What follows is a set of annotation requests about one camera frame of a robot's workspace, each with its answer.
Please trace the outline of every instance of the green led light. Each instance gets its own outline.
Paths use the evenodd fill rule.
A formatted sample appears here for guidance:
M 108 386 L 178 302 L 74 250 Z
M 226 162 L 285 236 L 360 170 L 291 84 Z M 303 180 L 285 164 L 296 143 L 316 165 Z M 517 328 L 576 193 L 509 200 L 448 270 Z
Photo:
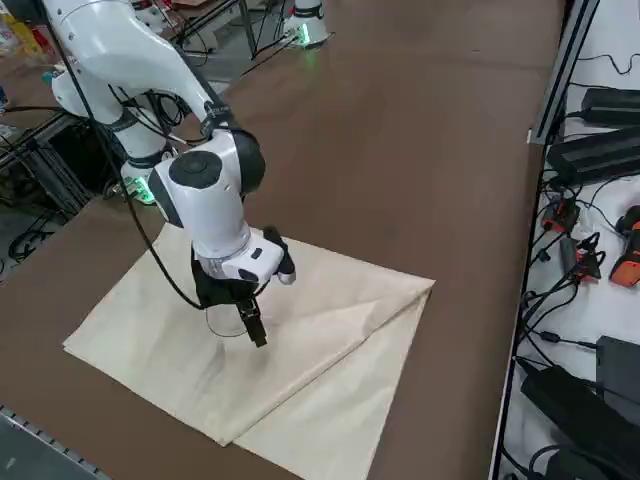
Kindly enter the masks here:
M 124 183 L 127 187 L 127 193 L 132 198 L 135 198 L 145 205 L 153 205 L 155 203 L 156 198 L 153 196 L 153 193 L 151 193 L 149 184 L 144 177 L 127 177 L 124 179 Z
M 307 24 L 304 23 L 300 26 L 300 33 L 302 33 L 302 38 L 300 39 L 300 45 L 306 46 L 311 43 L 311 35 L 309 35 L 309 29 L 307 28 Z
M 151 205 L 155 203 L 156 197 L 151 193 L 151 189 L 149 188 L 149 184 L 144 177 L 138 177 L 134 182 L 138 186 L 138 196 L 136 197 L 140 202 L 145 205 Z

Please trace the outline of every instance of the beige cloth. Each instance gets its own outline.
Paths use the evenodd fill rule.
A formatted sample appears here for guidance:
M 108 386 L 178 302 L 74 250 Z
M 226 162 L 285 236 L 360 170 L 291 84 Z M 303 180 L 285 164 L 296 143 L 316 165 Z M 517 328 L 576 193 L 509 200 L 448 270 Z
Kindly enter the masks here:
M 222 445 L 304 478 L 364 478 L 433 281 L 287 242 L 298 280 L 260 296 L 266 347 L 214 336 L 147 252 L 65 350 Z M 184 231 L 155 246 L 195 299 Z M 210 325 L 220 315 L 237 313 L 210 309 Z

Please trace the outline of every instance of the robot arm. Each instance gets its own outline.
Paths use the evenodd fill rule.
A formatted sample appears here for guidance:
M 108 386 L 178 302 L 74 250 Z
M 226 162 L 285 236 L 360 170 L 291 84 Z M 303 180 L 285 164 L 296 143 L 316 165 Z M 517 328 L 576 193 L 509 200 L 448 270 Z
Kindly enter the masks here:
M 43 0 L 53 27 L 83 69 L 111 85 L 172 92 L 209 127 L 229 109 L 178 51 L 136 17 L 128 0 Z
M 183 55 L 136 18 L 128 1 L 41 1 L 58 37 L 77 60 L 72 68 L 96 120 L 111 128 L 123 145 L 143 140 L 153 153 L 152 164 L 146 165 L 153 167 L 149 188 L 165 218 L 192 239 L 200 305 L 235 304 L 250 338 L 264 345 L 256 291 L 273 275 L 283 283 L 293 282 L 295 267 L 277 231 L 265 229 L 258 235 L 244 220 L 244 196 L 264 175 L 254 137 L 236 126 L 229 107 Z M 68 77 L 66 72 L 54 80 L 56 97 L 69 111 L 86 115 Z M 175 158 L 165 155 L 164 137 L 133 135 L 139 122 L 113 98 L 110 86 L 180 96 L 209 140 Z

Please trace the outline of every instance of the black cable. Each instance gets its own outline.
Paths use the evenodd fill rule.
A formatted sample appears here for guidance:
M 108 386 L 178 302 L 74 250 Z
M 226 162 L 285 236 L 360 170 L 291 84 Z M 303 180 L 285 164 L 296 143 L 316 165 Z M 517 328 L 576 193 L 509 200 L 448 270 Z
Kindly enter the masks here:
M 536 350 L 536 352 L 538 352 L 538 354 L 544 359 L 545 362 L 547 362 L 547 364 L 550 367 L 553 367 L 556 365 L 556 362 L 554 362 L 553 360 L 551 360 L 543 351 L 542 349 L 538 346 L 538 344 L 533 340 L 533 337 L 531 336 L 531 332 L 526 331 L 524 332 L 525 338 L 527 340 L 529 340 L 529 343 L 531 343 L 531 346 Z
M 600 88 L 606 90 L 615 90 L 614 87 L 609 87 L 607 85 L 590 85 L 588 83 L 578 83 L 578 82 L 569 82 L 569 85 L 573 87 L 582 87 L 582 88 Z
M 544 340 L 545 342 L 549 342 L 549 343 L 567 343 L 570 345 L 578 345 L 581 347 L 585 347 L 585 348 L 590 348 L 591 350 L 597 350 L 598 349 L 598 345 L 596 345 L 593 342 L 584 342 L 581 340 L 567 340 L 566 338 L 562 338 L 560 335 L 558 335 L 555 332 L 549 332 L 547 330 L 542 331 L 542 332 L 538 332 L 536 330 L 532 330 L 531 333 L 535 333 L 536 335 L 538 335 L 542 340 Z
M 562 285 L 561 287 L 556 288 L 553 293 L 561 292 L 562 290 L 569 288 L 571 285 L 574 285 L 574 284 L 575 282 L 571 280 L 565 283 L 564 285 Z M 522 302 L 530 302 L 531 300 L 535 300 L 536 298 L 544 297 L 546 294 L 547 292 L 536 293 L 533 290 L 529 290 L 528 292 L 525 292 L 525 294 L 522 296 Z
M 267 20 L 267 16 L 269 15 L 269 11 L 271 7 L 267 7 L 265 4 L 264 7 L 264 15 L 262 15 L 262 22 L 260 22 L 260 30 L 258 31 L 258 38 L 256 39 L 256 51 L 251 53 L 251 60 L 255 59 L 260 53 L 260 49 L 258 46 L 260 45 L 260 38 L 262 38 L 262 29 L 264 28 L 264 23 Z
M 120 169 L 118 168 L 118 166 L 115 163 L 115 160 L 113 159 L 113 156 L 111 154 L 111 150 L 109 150 L 107 148 L 107 146 L 104 144 L 104 140 L 103 140 L 102 136 L 99 134 L 98 122 L 95 119 L 95 116 L 93 114 L 93 110 L 91 109 L 91 106 L 89 105 L 89 102 L 87 101 L 87 97 L 85 96 L 85 94 L 84 94 L 84 92 L 82 90 L 82 87 L 80 86 L 80 83 L 78 82 L 78 78 L 76 77 L 76 74 L 75 74 L 75 71 L 73 69 L 73 66 L 69 62 L 69 59 L 67 58 L 66 52 L 64 51 L 62 45 L 60 44 L 60 39 L 58 38 L 58 35 L 56 34 L 56 32 L 55 32 L 55 30 L 53 28 L 53 25 L 51 25 L 51 21 L 49 20 L 49 17 L 46 14 L 46 8 L 44 7 L 43 0 L 40 0 L 39 3 L 40 3 L 41 11 L 44 14 L 43 18 L 45 19 L 45 24 L 47 26 L 47 30 L 49 31 L 49 34 L 51 35 L 51 38 L 53 40 L 53 43 L 56 46 L 56 49 L 58 50 L 58 53 L 62 57 L 62 61 L 64 62 L 65 67 L 67 68 L 67 71 L 69 72 L 69 74 L 71 76 L 71 80 L 73 81 L 73 84 L 76 87 L 76 90 L 78 91 L 78 95 L 80 96 L 80 100 L 82 101 L 82 104 L 84 105 L 84 108 L 87 111 L 87 115 L 89 116 L 89 122 L 90 122 L 91 126 L 93 127 L 94 132 L 96 133 L 96 138 L 98 140 L 98 145 L 100 146 L 100 149 L 102 150 L 102 153 L 107 158 L 107 161 L 111 164 L 111 168 L 113 169 L 114 173 L 117 176 L 118 183 L 120 185 L 120 189 L 122 190 L 122 194 L 124 195 L 124 198 L 126 200 L 127 207 L 129 209 L 129 212 L 131 213 L 131 217 L 133 218 L 133 222 L 135 223 L 136 228 L 138 229 L 138 232 L 140 233 L 140 236 L 142 237 L 142 239 L 143 239 L 147 249 L 149 250 L 149 252 L 151 252 L 151 255 L 153 256 L 154 260 L 158 264 L 158 268 L 160 268 L 160 271 L 164 275 L 164 277 L 167 280 L 167 282 L 169 282 L 171 287 L 174 289 L 174 291 L 186 303 L 191 305 L 193 308 L 196 308 L 198 310 L 204 310 L 205 307 L 203 307 L 202 305 L 200 305 L 200 304 L 194 302 L 193 300 L 191 300 L 180 289 L 180 287 L 178 287 L 178 285 L 175 283 L 173 278 L 171 278 L 171 275 L 167 271 L 167 268 L 165 267 L 164 263 L 162 263 L 162 260 L 160 259 L 160 256 L 158 255 L 158 253 L 156 252 L 155 248 L 153 247 L 153 243 L 151 242 L 151 240 L 147 236 L 147 232 L 145 232 L 144 227 L 142 226 L 142 223 L 140 223 L 140 219 L 138 218 L 138 215 L 136 214 L 135 207 L 133 206 L 133 201 L 131 200 L 131 196 L 129 195 L 129 192 L 127 191 L 127 186 L 126 186 L 126 184 L 124 182 L 124 179 L 122 178 L 122 174 L 120 173 Z
M 618 231 L 616 230 L 616 226 L 611 223 L 609 221 L 609 219 L 607 218 L 607 216 L 605 215 L 605 213 L 600 209 L 600 207 L 598 207 L 597 205 L 594 205 L 593 203 L 590 202 L 585 202 L 584 200 L 576 200 L 577 203 L 582 203 L 583 205 L 586 205 L 587 208 L 595 208 L 595 210 L 602 216 L 602 218 L 604 219 L 604 221 L 607 223 L 607 225 L 609 226 L 609 228 L 611 228 L 611 230 L 613 231 L 613 233 L 615 233 L 616 235 L 620 235 L 620 233 L 618 233 Z
M 531 460 L 529 461 L 529 470 L 535 472 L 535 465 L 538 459 L 548 452 L 553 451 L 567 451 L 573 453 L 575 455 L 579 455 L 583 457 L 585 460 L 589 460 L 596 467 L 606 467 L 618 474 L 621 479 L 624 480 L 639 480 L 640 477 L 633 473 L 632 471 L 627 470 L 627 467 L 624 468 L 617 463 L 614 463 L 596 453 L 589 452 L 587 450 L 583 450 L 574 445 L 547 445 L 546 447 L 541 448 L 536 453 L 533 454 Z
M 177 127 L 178 125 L 180 125 L 182 123 L 182 121 L 188 115 L 188 112 L 183 108 L 183 106 L 182 106 L 181 102 L 178 100 L 177 96 L 169 95 L 168 93 L 158 93 L 158 92 L 150 92 L 147 95 L 150 98 L 155 99 L 156 106 L 157 106 L 158 111 L 159 111 L 159 114 L 157 114 L 158 115 L 158 120 L 160 120 L 161 122 L 165 123 L 166 125 L 168 125 L 170 127 Z M 164 99 L 169 99 L 171 102 L 173 102 L 173 105 L 174 105 L 174 107 L 176 109 L 175 116 L 172 117 L 167 112 L 167 109 L 165 108 L 164 104 L 162 103 L 162 101 Z
M 595 57 L 578 58 L 578 61 L 579 62 L 588 62 L 588 61 L 591 61 L 591 60 L 597 60 L 599 58 L 608 58 L 609 61 L 611 62 L 611 65 L 616 70 L 616 73 L 618 75 L 628 75 L 631 72 L 631 70 L 633 69 L 633 59 L 634 59 L 634 57 L 640 57 L 640 53 L 634 53 L 633 55 L 631 55 L 631 57 L 629 57 L 629 65 L 627 66 L 626 70 L 621 70 L 620 67 L 618 67 L 618 64 L 616 63 L 614 58 L 609 53 L 603 53 L 602 55 L 596 55 Z
M 264 52 L 265 50 L 270 49 L 271 47 L 275 47 L 278 43 L 280 43 L 282 40 L 284 40 L 286 37 L 280 37 L 277 40 L 274 40 L 271 43 L 268 43 L 267 45 L 265 45 L 262 48 L 259 48 L 258 50 L 256 50 L 256 54 L 254 55 L 253 58 L 256 58 L 258 55 L 260 55 L 262 52 Z
M 282 5 L 280 6 L 280 13 L 278 14 L 278 23 L 276 24 L 276 28 L 273 31 L 273 40 L 282 36 L 280 32 L 284 28 L 284 7 L 286 3 L 287 3 L 286 0 L 282 0 Z
M 108 87 L 109 87 L 109 90 L 111 91 L 111 94 L 115 97 L 115 99 L 118 100 L 118 102 L 120 102 L 120 104 L 126 108 L 127 105 L 125 104 L 125 102 L 120 97 L 118 97 L 118 95 L 116 94 L 116 92 L 113 89 L 113 87 L 111 85 L 108 85 Z M 133 108 L 136 109 L 138 114 L 142 118 L 144 118 L 147 122 L 149 122 L 147 124 L 147 123 L 141 121 L 139 118 L 137 118 L 137 122 L 140 125 L 145 127 L 147 130 L 155 133 L 156 135 L 160 135 L 161 137 L 164 137 L 168 141 L 169 140 L 173 140 L 169 135 L 165 134 L 162 131 L 162 127 L 160 125 L 158 125 L 153 120 L 151 120 L 151 118 L 149 118 L 149 116 L 144 112 L 144 110 L 142 110 L 142 107 L 140 107 L 140 104 L 135 99 L 131 98 L 122 87 L 118 87 L 118 88 L 120 89 L 120 92 L 125 96 L 127 101 L 132 103 Z M 207 140 L 208 140 L 207 138 L 202 137 L 202 138 L 199 138 L 199 139 L 196 139 L 196 140 L 184 140 L 184 141 L 190 146 L 197 146 L 197 145 L 201 144 L 202 142 L 206 142 Z
M 284 50 L 285 48 L 287 48 L 289 45 L 291 45 L 295 40 L 297 40 L 298 37 L 293 36 L 291 37 L 291 39 L 284 43 L 280 48 L 278 48 L 275 52 L 273 52 L 271 55 L 269 55 L 267 58 L 265 58 L 264 60 L 256 63 L 255 65 L 253 65 L 251 68 L 249 68 L 248 70 L 245 70 L 243 73 L 240 74 L 239 78 L 244 77 L 245 75 L 247 75 L 248 73 L 252 72 L 253 70 L 255 70 L 256 68 L 258 68 L 260 65 L 267 63 L 269 60 L 271 60 L 273 57 L 275 57 L 277 54 L 279 54 L 282 50 Z
M 560 239 L 562 237 L 564 237 L 565 235 L 566 235 L 566 232 L 560 232 L 547 245 L 545 245 L 540 250 L 538 250 L 538 252 L 536 253 L 535 257 L 533 257 L 533 259 L 529 263 L 529 266 L 531 267 L 537 260 L 540 260 L 541 258 L 543 258 L 544 254 L 547 253 L 549 251 L 549 249 L 551 247 L 553 247 L 556 243 L 558 243 L 560 241 Z
M 540 240 L 542 240 L 544 238 L 544 236 L 547 234 L 549 230 L 543 230 L 542 233 L 540 233 L 540 235 L 538 235 L 538 237 L 533 241 L 533 243 L 531 244 L 531 248 L 535 247 L 538 243 L 540 243 Z
M 532 360 L 531 358 L 523 357 L 521 355 L 516 355 L 514 358 L 516 358 L 517 360 L 524 360 L 533 365 L 538 365 L 539 367 L 549 368 L 549 365 L 547 365 L 546 363 L 539 362 L 538 360 Z
M 607 180 L 606 182 L 604 182 L 602 185 L 600 185 L 595 192 L 593 192 L 593 195 L 591 196 L 591 201 L 587 204 L 589 206 L 589 208 L 591 208 L 591 206 L 593 205 L 593 202 L 596 200 L 596 196 L 598 195 L 598 193 L 600 193 L 602 191 L 602 189 L 604 187 L 606 187 L 607 185 L 612 184 L 613 182 L 615 182 L 616 180 L 620 180 L 621 178 L 625 178 L 625 177 L 632 177 L 636 175 L 635 173 L 629 174 L 629 173 L 625 173 L 622 175 L 615 175 L 613 177 L 611 177 L 609 180 Z
M 247 333 L 247 330 L 245 329 L 243 332 L 241 333 L 236 333 L 234 335 L 223 335 L 221 333 L 216 332 L 213 328 L 211 328 L 211 324 L 209 323 L 209 309 L 205 308 L 204 309 L 204 319 L 207 322 L 207 327 L 209 327 L 209 330 L 211 331 L 211 333 L 213 333 L 216 337 L 221 337 L 221 338 L 236 338 L 236 337 L 241 337 L 242 335 L 244 335 L 245 333 Z
M 513 456 L 511 456 L 511 454 L 509 452 L 507 452 L 507 449 L 504 448 L 504 445 L 502 446 L 502 448 L 500 449 L 500 453 L 502 453 L 502 455 L 504 456 L 504 458 L 506 458 L 509 463 L 511 465 L 513 465 L 515 467 L 516 470 L 518 470 L 522 475 L 524 475 L 527 479 L 532 479 L 534 477 L 532 477 L 531 472 L 527 469 L 527 467 L 525 467 L 524 465 L 522 465 L 521 463 L 519 463 L 515 458 L 513 458 Z
M 4 113 L 31 112 L 31 111 L 35 111 L 35 110 L 44 110 L 44 111 L 50 111 L 50 112 L 56 112 L 56 113 L 66 113 L 68 115 L 73 115 L 72 113 L 67 112 L 62 107 L 47 107 L 47 106 L 40 106 L 40 105 L 16 105 L 15 107 L 6 107 L 6 108 L 2 109 L 2 111 Z
M 7 255 L 16 263 L 22 263 L 27 259 L 29 255 L 31 255 L 35 248 L 31 248 L 31 242 L 34 241 L 37 237 L 40 238 L 40 241 L 44 241 L 50 235 L 53 235 L 53 232 L 44 232 L 42 228 L 57 214 L 58 212 L 45 212 L 39 217 L 37 217 L 31 225 L 27 227 L 22 233 L 20 233 L 17 237 L 15 237 L 9 247 L 7 249 Z
M 180 13 L 178 10 L 176 10 L 173 7 L 170 7 L 169 9 L 173 13 L 175 13 L 178 17 L 180 17 L 180 19 L 182 20 L 182 31 L 179 34 L 177 34 L 177 40 L 176 40 L 176 44 L 180 48 L 182 48 L 184 46 L 184 42 L 186 40 L 185 32 L 186 32 L 187 27 L 189 25 L 190 19 L 186 18 L 184 15 L 182 15 L 182 13 Z M 207 43 L 202 38 L 202 35 L 200 35 L 200 32 L 198 30 L 196 30 L 195 34 L 200 39 L 200 42 L 202 43 L 202 48 L 203 48 L 202 52 L 196 52 L 196 53 L 199 53 L 200 55 L 204 55 L 204 61 L 199 65 L 194 65 L 194 67 L 203 67 L 209 61 L 210 50 L 207 48 Z
M 636 406 L 640 407 L 640 401 L 638 400 L 634 400 L 632 398 L 627 397 L 626 395 L 623 395 L 621 393 L 616 392 L 615 390 L 612 390 L 610 388 L 605 387 L 604 385 L 599 384 L 598 382 L 594 382 L 592 380 L 585 380 L 585 379 L 581 379 L 586 385 L 588 385 L 589 387 L 593 388 L 594 390 L 603 390 L 605 392 L 610 393 L 611 395 L 615 395 L 616 397 L 622 398 L 623 400 L 626 400 L 629 403 L 633 403 Z
M 524 329 L 525 331 L 528 332 L 532 332 L 533 330 L 535 330 L 535 328 L 540 324 L 540 322 L 545 318 L 548 317 L 549 315 L 551 315 L 553 312 L 555 312 L 556 310 L 562 308 L 562 307 L 566 307 L 567 305 L 569 305 L 571 302 L 573 302 L 575 300 L 575 298 L 578 296 L 578 284 L 574 284 L 575 285 L 575 289 L 573 291 L 573 293 L 571 294 L 571 297 L 569 297 L 568 300 L 559 303 L 558 305 L 556 305 L 555 307 L 550 308 L 549 310 L 547 310 L 546 312 L 544 312 L 542 315 L 540 315 L 535 322 L 533 322 L 533 325 L 531 325 L 530 327 L 527 326 L 527 324 L 529 323 L 528 320 L 531 319 L 531 317 L 529 317 L 529 319 L 527 320 L 527 322 L 524 325 Z

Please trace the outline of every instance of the brown table surface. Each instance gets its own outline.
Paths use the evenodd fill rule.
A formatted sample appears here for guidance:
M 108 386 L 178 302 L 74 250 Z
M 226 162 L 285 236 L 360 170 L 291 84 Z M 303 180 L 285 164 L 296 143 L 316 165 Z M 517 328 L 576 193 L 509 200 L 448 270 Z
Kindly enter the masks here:
M 562 7 L 333 0 L 327 45 L 229 95 L 268 160 L 253 225 L 437 281 L 370 479 L 487 476 L 540 169 L 525 138 Z M 118 480 L 293 478 L 62 351 L 142 251 L 96 202 L 0 285 L 1 401 Z

